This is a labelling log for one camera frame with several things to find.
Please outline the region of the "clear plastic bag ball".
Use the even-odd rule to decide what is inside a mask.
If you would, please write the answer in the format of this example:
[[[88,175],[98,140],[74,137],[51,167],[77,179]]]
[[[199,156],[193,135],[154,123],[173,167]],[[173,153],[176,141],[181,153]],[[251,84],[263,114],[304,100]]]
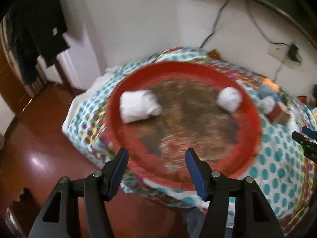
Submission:
[[[273,97],[268,96],[260,100],[259,108],[263,114],[270,114],[275,108],[276,102]]]

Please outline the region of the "red barcode box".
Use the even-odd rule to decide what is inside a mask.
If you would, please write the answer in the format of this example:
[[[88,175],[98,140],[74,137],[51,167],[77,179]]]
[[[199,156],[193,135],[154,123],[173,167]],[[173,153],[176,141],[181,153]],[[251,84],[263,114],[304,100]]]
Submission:
[[[288,107],[283,102],[277,102],[273,110],[266,117],[272,124],[283,126],[286,126],[291,118]]]

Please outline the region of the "red candy wrapper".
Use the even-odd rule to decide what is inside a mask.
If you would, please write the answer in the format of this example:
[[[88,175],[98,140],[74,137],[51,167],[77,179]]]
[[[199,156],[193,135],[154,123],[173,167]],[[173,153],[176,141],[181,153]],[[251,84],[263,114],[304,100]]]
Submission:
[[[214,59],[217,59],[217,60],[221,60],[222,59],[221,54],[220,54],[220,52],[217,49],[213,49],[213,50],[209,51],[207,55],[208,55],[208,57],[214,58]]]

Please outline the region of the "white towel sock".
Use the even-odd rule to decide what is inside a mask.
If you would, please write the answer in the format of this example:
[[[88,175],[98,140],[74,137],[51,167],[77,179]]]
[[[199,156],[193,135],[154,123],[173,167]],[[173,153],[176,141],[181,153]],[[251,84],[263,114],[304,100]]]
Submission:
[[[124,124],[145,120],[162,113],[162,107],[150,90],[125,91],[120,96],[119,110]]]

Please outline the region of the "blue sock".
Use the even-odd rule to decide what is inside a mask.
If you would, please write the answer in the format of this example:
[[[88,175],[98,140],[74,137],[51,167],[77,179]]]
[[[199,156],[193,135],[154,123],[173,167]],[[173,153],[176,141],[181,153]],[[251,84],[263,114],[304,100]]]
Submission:
[[[266,84],[261,84],[257,88],[257,94],[260,99],[272,97],[276,102],[280,102],[282,100],[279,94]]]

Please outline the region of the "dark hanging clothes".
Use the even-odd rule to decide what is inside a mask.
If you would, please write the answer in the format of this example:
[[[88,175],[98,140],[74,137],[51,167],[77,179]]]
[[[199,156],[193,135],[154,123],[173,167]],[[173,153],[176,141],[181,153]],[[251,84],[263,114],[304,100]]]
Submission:
[[[36,81],[38,57],[50,67],[60,53],[69,49],[63,37],[66,32],[59,0],[14,0],[6,15],[6,34],[24,84]]]

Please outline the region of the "round red tray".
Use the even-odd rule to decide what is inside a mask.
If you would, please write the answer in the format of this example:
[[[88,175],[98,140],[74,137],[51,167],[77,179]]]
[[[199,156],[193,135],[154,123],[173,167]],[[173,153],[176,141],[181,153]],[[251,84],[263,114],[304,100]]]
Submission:
[[[218,93],[236,88],[243,101],[234,113],[216,104]],[[125,91],[150,90],[162,107],[156,117],[124,124],[119,112]],[[102,141],[126,148],[128,169],[173,189],[192,191],[185,151],[193,148],[212,169],[239,178],[261,146],[261,121],[255,103],[236,82],[207,64],[160,62],[135,70],[115,87],[107,103]]]

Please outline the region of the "white wall socket plate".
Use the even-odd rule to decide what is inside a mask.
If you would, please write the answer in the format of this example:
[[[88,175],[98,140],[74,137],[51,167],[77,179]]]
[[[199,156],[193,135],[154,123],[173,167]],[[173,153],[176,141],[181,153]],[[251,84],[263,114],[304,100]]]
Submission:
[[[301,66],[301,62],[292,61],[287,53],[289,47],[286,45],[276,45],[271,44],[268,50],[268,54],[278,60],[279,62],[283,62],[285,66],[294,69]]]

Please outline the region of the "orange rubber pig toy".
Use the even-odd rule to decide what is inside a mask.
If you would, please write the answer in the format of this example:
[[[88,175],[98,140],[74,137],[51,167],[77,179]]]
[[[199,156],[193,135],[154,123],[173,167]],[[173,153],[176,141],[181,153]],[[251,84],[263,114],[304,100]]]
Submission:
[[[262,78],[262,84],[269,86],[274,92],[279,93],[280,87],[273,80]]]

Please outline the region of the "black power adapter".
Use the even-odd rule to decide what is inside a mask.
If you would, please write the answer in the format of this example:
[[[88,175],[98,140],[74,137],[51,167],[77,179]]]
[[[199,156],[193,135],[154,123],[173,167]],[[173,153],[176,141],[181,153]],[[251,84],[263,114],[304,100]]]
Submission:
[[[291,61],[296,63],[301,63],[301,57],[298,51],[299,51],[299,48],[297,47],[297,45],[295,43],[292,43],[289,46],[287,56]]]

